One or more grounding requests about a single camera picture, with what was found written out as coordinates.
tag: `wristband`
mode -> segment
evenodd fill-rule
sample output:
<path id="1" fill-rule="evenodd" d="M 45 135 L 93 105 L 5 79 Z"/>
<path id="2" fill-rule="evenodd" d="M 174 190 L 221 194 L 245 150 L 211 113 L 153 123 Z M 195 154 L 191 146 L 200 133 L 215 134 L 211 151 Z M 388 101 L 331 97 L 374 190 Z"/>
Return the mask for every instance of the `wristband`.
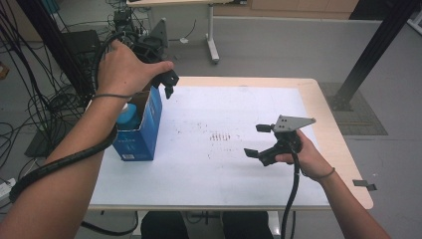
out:
<path id="1" fill-rule="evenodd" d="M 329 172 L 327 175 L 324 176 L 318 176 L 318 177 L 310 177 L 310 179 L 314 180 L 314 181 L 318 181 L 321 180 L 323 178 L 329 177 L 331 176 L 333 173 L 335 173 L 335 167 L 332 168 L 331 172 Z"/>
<path id="2" fill-rule="evenodd" d="M 134 95 L 131 96 L 123 96 L 123 95 L 116 95 L 116 94 L 99 94 L 99 95 L 95 95 L 91 98 L 91 100 L 94 100 L 96 98 L 102 98 L 102 97 L 114 97 L 114 98 L 122 98 L 122 99 L 131 99 L 133 98 Z"/>

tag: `black cable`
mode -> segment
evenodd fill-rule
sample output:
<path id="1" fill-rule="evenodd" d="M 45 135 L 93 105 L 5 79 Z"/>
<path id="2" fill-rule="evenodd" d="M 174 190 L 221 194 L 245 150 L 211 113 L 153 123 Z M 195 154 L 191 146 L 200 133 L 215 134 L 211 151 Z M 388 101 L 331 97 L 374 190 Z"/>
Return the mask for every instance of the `black cable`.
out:
<path id="1" fill-rule="evenodd" d="M 105 230 L 103 228 L 100 228 L 99 226 L 93 225 L 86 221 L 82 221 L 81 226 L 87 229 L 90 229 L 92 231 L 95 231 L 104 235 L 108 235 L 108 236 L 124 236 L 124 235 L 132 233 L 134 230 L 136 230 L 137 226 L 139 225 L 139 218 L 137 216 L 137 211 L 134 212 L 134 217 L 135 217 L 135 225 L 132 228 L 126 231 L 121 231 L 121 232 Z"/>
<path id="2" fill-rule="evenodd" d="M 31 160 L 29 160 L 29 161 L 27 161 L 25 164 L 24 164 L 24 166 L 21 168 L 21 170 L 19 171 L 19 174 L 18 174 L 18 180 L 20 180 L 22 177 L 21 177 L 21 175 L 22 175 L 22 172 L 24 171 L 24 169 L 25 169 L 25 167 L 30 163 L 30 162 L 32 162 L 32 161 L 34 161 L 34 160 L 36 160 L 36 157 L 33 157 L 33 158 L 31 158 Z"/>
<path id="3" fill-rule="evenodd" d="M 59 11 L 56 12 L 57 16 L 59 17 L 60 21 L 62 22 L 62 24 L 65 26 L 66 31 L 71 32 L 68 28 L 68 26 L 66 25 L 65 21 L 62 18 L 62 15 L 59 13 Z"/>
<path id="4" fill-rule="evenodd" d="M 7 22 L 7 23 L 9 23 L 9 25 L 11 25 L 11 23 L 10 23 L 10 21 L 7 19 L 7 16 L 5 16 L 4 15 L 4 13 L 1 13 L 0 12 L 0 14 L 3 16 L 3 18 L 4 19 L 2 19 L 2 21 L 3 21 L 3 23 L 5 23 L 5 21 Z M 22 38 L 22 36 L 19 34 L 19 32 L 17 32 L 16 31 L 16 29 L 14 29 L 13 28 L 13 26 L 11 26 L 11 28 L 15 31 L 15 33 L 19 36 L 19 38 L 21 38 L 21 40 L 22 40 L 22 42 L 28 47 L 28 49 L 31 51 L 31 53 L 36 57 L 36 59 L 38 60 L 38 62 L 43 66 L 43 68 L 44 68 L 44 70 L 45 70 L 45 72 L 47 73 L 47 75 L 48 76 L 52 76 L 51 78 L 50 78 L 50 81 L 51 81 L 51 84 L 52 84 L 52 86 L 53 86 L 53 88 L 55 89 L 55 91 L 57 91 L 57 89 L 56 89 L 56 87 L 55 87 L 55 83 L 57 82 L 56 81 L 56 79 L 53 77 L 53 73 L 52 73 L 52 69 L 51 69 L 51 64 L 50 64 L 50 58 L 48 58 L 48 60 L 49 60 L 49 64 L 50 64 L 50 69 L 48 69 L 45 65 L 44 65 L 44 63 L 38 58 L 38 56 L 37 56 L 37 54 L 35 54 L 35 52 L 32 50 L 32 48 L 29 46 L 29 44 Z M 11 44 L 11 47 L 12 47 L 12 49 L 14 49 L 15 50 L 15 52 L 16 52 L 16 54 L 18 55 L 18 57 L 21 59 L 21 61 L 24 63 L 24 65 L 25 66 L 27 66 L 28 65 L 28 62 L 26 61 L 26 58 L 23 56 L 23 54 L 22 54 L 22 52 L 18 52 L 17 50 L 16 50 L 16 47 L 15 47 L 15 45 L 10 41 L 8 39 L 8 41 L 9 41 L 9 43 Z M 35 81 L 35 79 L 34 79 L 34 75 L 33 75 L 33 73 L 32 73 L 32 71 L 31 71 L 31 69 L 29 68 L 29 66 L 27 67 L 27 70 L 28 70 L 28 73 L 29 73 L 29 76 L 30 76 L 30 80 L 31 80 L 31 83 L 32 83 L 32 87 L 33 87 L 33 90 L 36 92 L 36 95 L 38 96 L 38 98 L 41 100 L 41 102 L 43 103 L 43 107 L 45 107 L 45 108 L 47 108 L 48 110 L 49 110 L 49 113 L 50 114 L 52 114 L 52 117 L 57 117 L 56 116 L 56 114 L 55 114 L 55 112 L 53 112 L 52 111 L 52 109 L 50 108 L 50 104 L 48 104 L 48 102 L 45 100 L 45 98 L 41 95 L 41 92 L 38 90 L 38 86 L 37 86 L 37 83 L 36 83 L 36 81 Z M 37 110 L 37 113 L 38 113 L 38 117 L 39 117 L 39 119 L 41 119 L 41 118 L 43 118 L 43 119 L 47 119 L 48 118 L 48 116 L 45 114 L 45 112 L 44 112 L 44 110 L 42 110 L 42 113 L 44 114 L 43 116 L 41 116 L 41 114 L 40 114 L 40 112 Z"/>
<path id="5" fill-rule="evenodd" d="M 289 196 L 288 204 L 286 205 L 286 208 L 285 208 L 285 213 L 283 214 L 282 239 L 286 238 L 286 227 L 287 227 L 289 212 L 293 205 L 293 201 L 295 200 L 296 193 L 298 192 L 298 188 L 299 188 L 301 165 L 299 164 L 299 158 L 296 153 L 292 153 L 292 157 L 294 161 L 295 172 L 294 172 L 292 191 Z"/>
<path id="6" fill-rule="evenodd" d="M 192 27 L 192 30 L 190 30 L 190 32 L 189 32 L 186 36 L 184 36 L 184 37 L 182 37 L 182 38 L 188 38 L 188 37 L 190 36 L 190 34 L 192 34 L 193 30 L 195 30 L 195 27 L 196 27 L 196 19 L 195 19 L 195 21 L 193 22 L 193 27 Z M 180 39 L 170 39 L 170 40 L 168 40 L 168 41 L 172 41 L 172 42 L 174 42 L 174 41 L 179 41 Z"/>
<path id="7" fill-rule="evenodd" d="M 70 28 L 70 27 L 75 27 L 75 26 L 78 26 L 78 25 L 83 25 L 83 24 L 88 24 L 88 23 L 103 23 L 103 22 L 106 22 L 106 21 L 88 21 L 88 22 L 80 22 L 80 23 L 75 23 L 75 24 L 71 24 L 71 25 L 66 25 L 66 27 L 63 28 L 61 30 L 61 32 L 63 32 L 63 30 L 65 30 L 67 27 Z"/>
<path id="8" fill-rule="evenodd" d="M 7 123 L 7 122 L 0 122 L 0 125 L 7 125 L 10 130 L 1 134 L 0 138 L 2 138 L 4 140 L 4 142 L 0 145 L 0 149 L 3 149 L 1 154 L 0 154 L 0 159 L 3 158 L 3 156 L 10 150 L 11 146 L 12 146 L 12 137 L 13 137 L 13 131 L 14 128 L 12 127 L 11 124 Z M 6 163 L 6 159 L 4 159 L 4 161 L 1 163 L 0 165 L 0 169 L 3 167 L 3 165 Z"/>
<path id="9" fill-rule="evenodd" d="M 296 211 L 293 211 L 293 223 L 292 223 L 291 239 L 295 238 L 295 229 L 296 229 Z"/>
<path id="10" fill-rule="evenodd" d="M 7 154 L 5 156 L 5 159 L 0 165 L 0 169 L 4 166 L 4 164 L 6 164 L 7 160 L 9 159 L 9 155 L 10 155 L 10 152 L 12 151 L 12 147 L 15 144 L 16 138 L 18 137 L 19 132 L 21 131 L 22 127 L 29 125 L 29 124 L 32 124 L 32 123 L 27 123 L 29 119 L 30 118 L 27 118 L 19 127 L 13 129 L 13 132 L 15 133 L 15 135 L 13 137 L 13 140 L 11 141 L 10 147 L 7 150 Z"/>
<path id="11" fill-rule="evenodd" d="M 10 21 L 7 19 L 7 17 L 5 17 L 4 13 L 2 13 L 1 11 L 0 11 L 0 15 L 3 16 L 4 20 L 6 20 L 9 23 L 9 25 L 11 24 Z M 35 92 L 37 93 L 38 96 L 41 96 L 42 94 L 41 94 L 40 89 L 38 88 L 37 82 L 35 80 L 34 73 L 32 72 L 31 67 L 29 66 L 29 63 L 26 60 L 25 56 L 23 55 L 23 53 L 21 51 L 19 51 L 19 49 L 16 47 L 15 44 L 12 44 L 12 42 L 13 42 L 12 39 L 7 34 L 7 31 L 3 28 L 3 26 L 1 24 L 0 24 L 0 31 L 3 33 L 3 36 L 6 38 L 6 40 L 11 44 L 13 51 L 15 51 L 16 55 L 18 55 L 19 59 L 24 64 L 25 69 L 27 70 L 29 79 L 31 80 L 31 83 L 32 83 L 32 86 L 33 86 Z M 19 33 L 17 33 L 17 34 L 21 39 L 23 39 L 23 37 Z"/>
<path id="12" fill-rule="evenodd" d="M 134 18 L 136 19 L 137 23 L 139 24 L 140 28 L 143 31 L 146 31 L 146 28 L 143 26 L 143 24 L 140 22 L 140 20 L 137 18 L 136 14 L 134 14 L 134 10 L 130 10 L 131 11 L 131 15 L 134 16 Z"/>
<path id="13" fill-rule="evenodd" d="M 7 207 L 7 206 L 9 206 L 10 205 L 10 203 L 12 203 L 12 202 L 8 202 L 8 203 L 6 203 L 6 204 L 4 204 L 4 205 L 2 205 L 2 206 L 0 206 L 0 209 L 3 209 L 3 208 L 5 208 L 5 207 Z"/>
<path id="14" fill-rule="evenodd" d="M 9 12 L 12 14 L 12 18 L 13 18 L 13 22 L 14 22 L 14 25 L 15 25 L 15 29 L 18 29 L 18 24 L 16 22 L 15 14 L 13 13 L 12 8 L 10 7 L 10 4 L 9 4 L 9 1 L 8 0 L 6 0 L 6 4 L 7 4 L 8 8 L 9 8 Z M 1 6 L 1 9 L 3 10 L 5 16 L 7 16 L 6 9 L 4 8 L 2 2 L 0 2 L 0 6 Z M 7 27 L 6 25 L 5 25 L 5 27 L 8 30 L 9 34 L 12 35 L 12 39 L 14 40 L 14 42 L 15 43 L 19 43 L 19 37 L 17 36 L 16 32 L 13 32 L 12 29 L 9 29 L 9 27 Z"/>
<path id="15" fill-rule="evenodd" d="M 81 161 L 82 159 L 85 159 L 87 157 L 93 156 L 106 148 L 108 148 L 114 139 L 117 136 L 117 127 L 114 126 L 108 135 L 108 137 L 100 142 L 99 144 L 87 148 L 85 150 L 82 150 L 80 152 L 76 152 L 74 154 L 71 154 L 69 156 L 63 157 L 61 159 L 58 159 L 56 161 L 53 161 L 51 163 L 45 164 L 44 166 L 37 168 L 36 170 L 28 173 L 26 176 L 24 176 L 21 180 L 19 180 L 15 186 L 12 188 L 12 190 L 9 193 L 9 199 L 12 202 L 15 202 L 16 199 L 18 199 L 19 195 L 22 193 L 22 191 L 25 190 L 29 185 L 34 183 L 35 181 L 59 170 L 62 169 L 68 165 L 71 165 L 75 162 Z"/>
<path id="16" fill-rule="evenodd" d="M 2 177 L 0 177 L 0 180 L 2 180 L 4 183 L 6 183 L 7 185 L 10 185 L 10 181 L 3 179 Z"/>

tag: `black pole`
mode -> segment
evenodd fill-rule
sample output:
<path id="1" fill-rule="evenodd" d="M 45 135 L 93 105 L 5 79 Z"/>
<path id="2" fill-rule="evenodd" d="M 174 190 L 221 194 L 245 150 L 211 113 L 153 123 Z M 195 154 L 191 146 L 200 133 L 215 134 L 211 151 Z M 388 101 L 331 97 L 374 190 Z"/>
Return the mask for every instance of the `black pole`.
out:
<path id="1" fill-rule="evenodd" d="M 382 21 L 374 36 L 360 55 L 353 69 L 335 96 L 328 97 L 334 111 L 351 111 L 350 100 L 369 75 L 375 64 L 390 46 L 391 42 L 406 24 L 420 0 L 396 1 L 389 14 Z"/>
<path id="2" fill-rule="evenodd" d="M 94 94 L 90 74 L 84 73 L 42 1 L 17 0 L 17 2 L 86 105 L 90 96 Z"/>

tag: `white table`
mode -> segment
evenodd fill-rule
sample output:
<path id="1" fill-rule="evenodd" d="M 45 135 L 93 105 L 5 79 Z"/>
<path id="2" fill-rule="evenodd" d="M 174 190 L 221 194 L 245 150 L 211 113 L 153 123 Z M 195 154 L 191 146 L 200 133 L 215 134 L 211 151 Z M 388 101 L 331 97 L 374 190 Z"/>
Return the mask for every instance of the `white table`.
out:
<path id="1" fill-rule="evenodd" d="M 367 209 L 372 200 L 325 99 L 311 79 L 184 77 L 163 113 L 154 161 L 124 162 L 111 147 L 90 209 L 283 210 L 293 184 L 293 168 L 264 167 L 243 148 L 271 147 L 271 133 L 257 123 L 278 115 L 316 118 L 304 132 L 337 169 Z M 320 186 L 301 177 L 294 210 L 329 209 Z"/>
<path id="2" fill-rule="evenodd" d="M 212 61 L 217 64 L 220 61 L 220 57 L 218 56 L 217 48 L 215 47 L 214 43 L 214 25 L 213 25 L 213 16 L 214 16 L 214 4 L 216 3 L 228 3 L 232 0 L 140 0 L 129 2 L 127 1 L 126 4 L 128 7 L 131 8 L 139 8 L 139 7 L 157 7 L 157 6 L 173 6 L 173 5 L 208 5 L 208 34 L 206 35 L 208 48 L 211 53 Z M 151 15 L 151 11 L 147 11 L 148 19 L 151 21 L 153 16 Z"/>

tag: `cardboard box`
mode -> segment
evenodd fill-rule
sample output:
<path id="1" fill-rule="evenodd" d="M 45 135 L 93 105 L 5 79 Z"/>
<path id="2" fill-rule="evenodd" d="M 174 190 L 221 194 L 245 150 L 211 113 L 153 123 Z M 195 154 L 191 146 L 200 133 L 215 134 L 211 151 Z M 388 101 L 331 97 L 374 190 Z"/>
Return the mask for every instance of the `cardboard box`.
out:
<path id="1" fill-rule="evenodd" d="M 153 160 L 162 112 L 159 90 L 151 87 L 130 103 L 136 105 L 141 124 L 138 129 L 119 130 L 112 145 L 123 161 Z"/>

